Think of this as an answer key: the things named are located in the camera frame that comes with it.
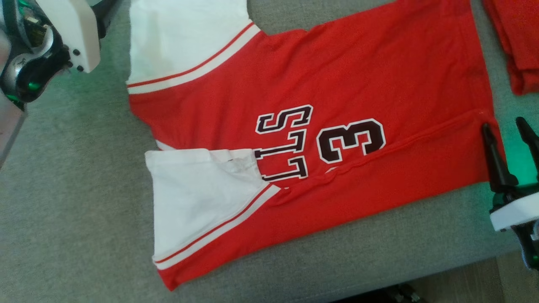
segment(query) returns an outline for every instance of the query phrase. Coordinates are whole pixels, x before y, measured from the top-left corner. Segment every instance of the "floor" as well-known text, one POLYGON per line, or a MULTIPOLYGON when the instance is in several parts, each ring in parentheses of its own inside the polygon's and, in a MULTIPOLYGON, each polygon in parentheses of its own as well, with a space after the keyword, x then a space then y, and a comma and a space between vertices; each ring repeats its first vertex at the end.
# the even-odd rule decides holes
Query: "floor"
POLYGON ((539 273, 520 252, 410 282, 429 303, 539 303, 539 273))

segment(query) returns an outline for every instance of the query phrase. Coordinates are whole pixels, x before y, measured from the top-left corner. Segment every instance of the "basketball jersey shirt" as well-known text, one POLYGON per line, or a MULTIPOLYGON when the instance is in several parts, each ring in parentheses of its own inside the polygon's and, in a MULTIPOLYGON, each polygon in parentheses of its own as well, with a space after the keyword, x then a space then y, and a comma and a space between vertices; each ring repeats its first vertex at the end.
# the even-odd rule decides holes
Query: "basketball jersey shirt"
POLYGON ((480 129, 497 123, 468 0, 278 35, 246 0, 132 0, 130 17, 129 101, 160 149, 146 153, 153 261, 170 290, 488 179, 480 129))

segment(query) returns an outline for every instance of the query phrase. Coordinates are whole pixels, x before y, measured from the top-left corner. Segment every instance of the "gray fabric surface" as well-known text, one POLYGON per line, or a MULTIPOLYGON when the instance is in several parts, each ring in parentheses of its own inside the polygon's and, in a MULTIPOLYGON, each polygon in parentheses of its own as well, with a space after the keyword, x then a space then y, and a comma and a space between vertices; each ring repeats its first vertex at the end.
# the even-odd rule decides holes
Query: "gray fabric surface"
MULTIPOLYGON (((276 33, 384 2, 251 0, 249 8, 276 33)), ((150 259, 143 153, 155 146, 130 114, 124 85, 127 4, 103 42, 102 64, 57 78, 30 105, 0 171, 0 301, 328 302, 516 249, 511 233, 492 230, 492 194, 477 184, 260 251, 168 292, 150 259)), ((514 118, 539 130, 539 94, 511 93, 495 33, 479 0, 473 5, 509 162, 531 180, 514 118)))

